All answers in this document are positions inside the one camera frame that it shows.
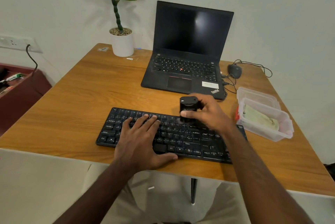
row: container lid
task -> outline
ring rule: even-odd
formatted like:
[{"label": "container lid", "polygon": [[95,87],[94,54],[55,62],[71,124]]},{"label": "container lid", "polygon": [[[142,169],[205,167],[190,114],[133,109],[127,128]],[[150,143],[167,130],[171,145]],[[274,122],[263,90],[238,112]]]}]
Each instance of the container lid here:
[{"label": "container lid", "polygon": [[272,95],[261,93],[245,87],[239,87],[236,93],[238,103],[240,103],[243,98],[248,98],[269,107],[281,110],[279,102],[277,101],[276,97]]}]

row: person's left hand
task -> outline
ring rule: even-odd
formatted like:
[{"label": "person's left hand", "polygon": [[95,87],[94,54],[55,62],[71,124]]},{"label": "person's left hand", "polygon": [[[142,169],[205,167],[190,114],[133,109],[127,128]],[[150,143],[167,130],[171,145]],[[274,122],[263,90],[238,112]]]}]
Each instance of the person's left hand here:
[{"label": "person's left hand", "polygon": [[125,120],[115,148],[114,159],[133,174],[157,169],[169,161],[178,159],[178,156],[173,153],[155,154],[152,141],[159,127],[159,121],[155,115],[147,119],[148,114],[138,118],[132,129],[129,128],[132,118]]}]

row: forearm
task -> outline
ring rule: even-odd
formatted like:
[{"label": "forearm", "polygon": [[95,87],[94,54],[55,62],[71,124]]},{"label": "forearm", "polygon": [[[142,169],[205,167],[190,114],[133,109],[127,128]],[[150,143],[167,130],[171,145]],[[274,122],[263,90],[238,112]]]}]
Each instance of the forearm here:
[{"label": "forearm", "polygon": [[100,223],[132,175],[119,162],[112,162],[54,224]]},{"label": "forearm", "polygon": [[235,126],[224,138],[252,224],[313,223]]}]

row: person's right arm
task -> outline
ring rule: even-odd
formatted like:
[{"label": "person's right arm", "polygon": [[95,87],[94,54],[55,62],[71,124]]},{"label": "person's right arm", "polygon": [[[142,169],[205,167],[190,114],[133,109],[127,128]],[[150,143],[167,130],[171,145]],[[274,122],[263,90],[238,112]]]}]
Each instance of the person's right arm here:
[{"label": "person's right arm", "polygon": [[211,95],[191,94],[202,102],[202,111],[182,111],[215,130],[224,139],[241,187],[252,224],[313,224],[305,211],[288,194],[261,158],[244,139],[232,120]]}]

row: transparent plastic box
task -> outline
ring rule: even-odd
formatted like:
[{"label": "transparent plastic box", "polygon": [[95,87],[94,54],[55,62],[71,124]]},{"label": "transparent plastic box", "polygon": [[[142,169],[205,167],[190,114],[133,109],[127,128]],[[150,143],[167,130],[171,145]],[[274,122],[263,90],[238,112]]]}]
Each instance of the transparent plastic box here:
[{"label": "transparent plastic box", "polygon": [[[243,125],[246,130],[272,141],[279,141],[284,137],[288,139],[293,137],[292,120],[286,112],[280,109],[280,104],[274,96],[239,87],[237,90],[237,100],[239,108],[236,123],[238,125]],[[249,105],[270,118],[276,119],[279,122],[279,131],[246,119],[243,116],[244,104]]]}]

